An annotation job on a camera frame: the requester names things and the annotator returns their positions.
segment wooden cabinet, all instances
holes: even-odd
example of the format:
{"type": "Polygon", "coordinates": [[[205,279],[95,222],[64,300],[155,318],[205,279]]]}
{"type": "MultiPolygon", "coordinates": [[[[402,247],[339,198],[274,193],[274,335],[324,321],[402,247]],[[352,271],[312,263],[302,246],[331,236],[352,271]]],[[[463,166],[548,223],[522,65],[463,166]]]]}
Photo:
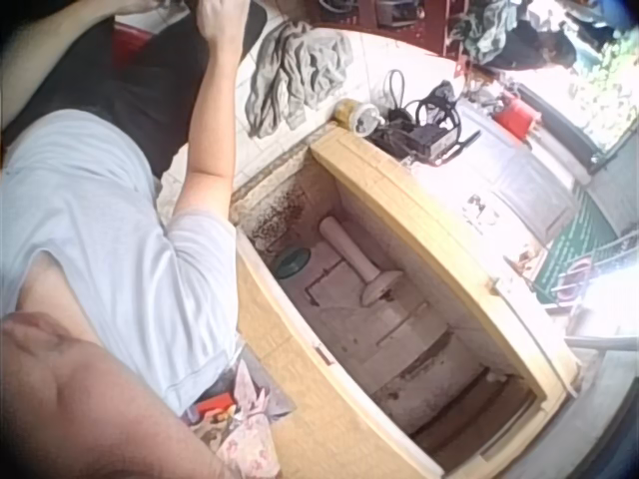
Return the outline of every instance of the wooden cabinet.
{"type": "Polygon", "coordinates": [[[455,61],[461,53],[458,42],[446,45],[446,36],[450,18],[465,12],[468,0],[353,0],[352,7],[337,9],[340,13],[328,10],[322,4],[330,5],[329,0],[306,1],[315,26],[392,38],[455,61]],[[410,10],[418,10],[416,15],[410,15],[414,21],[389,25],[390,12],[407,8],[407,5],[410,10]]]}

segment towel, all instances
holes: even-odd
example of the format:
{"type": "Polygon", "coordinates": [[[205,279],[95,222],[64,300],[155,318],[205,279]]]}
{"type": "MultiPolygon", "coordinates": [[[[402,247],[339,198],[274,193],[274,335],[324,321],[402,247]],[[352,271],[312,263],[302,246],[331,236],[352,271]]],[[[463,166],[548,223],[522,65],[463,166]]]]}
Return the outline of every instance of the towel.
{"type": "Polygon", "coordinates": [[[318,105],[338,90],[352,63],[348,38],[335,30],[314,30],[286,22],[265,38],[247,100],[251,135],[271,135],[285,119],[294,130],[304,123],[304,105],[318,105]]]}

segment gray cloth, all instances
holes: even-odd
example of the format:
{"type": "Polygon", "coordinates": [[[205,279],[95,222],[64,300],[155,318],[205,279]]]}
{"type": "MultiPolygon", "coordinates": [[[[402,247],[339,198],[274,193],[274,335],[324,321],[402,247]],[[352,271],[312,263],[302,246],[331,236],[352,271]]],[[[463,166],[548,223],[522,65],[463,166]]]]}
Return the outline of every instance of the gray cloth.
{"type": "Polygon", "coordinates": [[[510,0],[473,0],[460,15],[449,40],[461,40],[471,60],[483,65],[506,44],[506,32],[517,25],[517,7],[510,0]]]}
{"type": "Polygon", "coordinates": [[[89,113],[43,117],[7,159],[0,317],[47,252],[105,348],[182,414],[235,353],[235,229],[204,212],[180,213],[164,229],[144,154],[89,113]]]}
{"type": "Polygon", "coordinates": [[[335,30],[313,30],[287,22],[264,40],[246,113],[251,135],[267,137],[284,118],[294,130],[305,120],[304,105],[318,104],[339,89],[352,63],[348,38],[335,30]]]}

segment black device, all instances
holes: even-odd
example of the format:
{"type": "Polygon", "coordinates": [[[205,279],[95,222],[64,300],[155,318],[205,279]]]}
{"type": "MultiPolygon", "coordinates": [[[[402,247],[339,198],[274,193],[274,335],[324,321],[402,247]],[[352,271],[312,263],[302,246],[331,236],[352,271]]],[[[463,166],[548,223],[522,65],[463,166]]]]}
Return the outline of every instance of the black device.
{"type": "Polygon", "coordinates": [[[392,70],[388,84],[395,108],[387,116],[387,123],[379,126],[368,139],[398,160],[409,159],[439,167],[461,154],[481,135],[476,131],[464,141],[461,138],[461,119],[457,113],[454,91],[450,82],[443,81],[427,97],[401,106],[404,79],[401,72],[392,70]],[[401,79],[401,98],[392,90],[392,79],[401,79]],[[415,117],[406,109],[416,103],[415,117]]]}

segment hair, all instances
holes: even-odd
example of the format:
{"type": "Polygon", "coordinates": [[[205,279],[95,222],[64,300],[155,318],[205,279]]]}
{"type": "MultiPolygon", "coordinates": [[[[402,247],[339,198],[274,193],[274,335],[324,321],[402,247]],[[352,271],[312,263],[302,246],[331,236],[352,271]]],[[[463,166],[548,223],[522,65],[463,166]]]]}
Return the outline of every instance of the hair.
{"type": "Polygon", "coordinates": [[[555,32],[555,48],[552,62],[564,68],[572,67],[577,61],[577,49],[563,30],[555,32]]]}

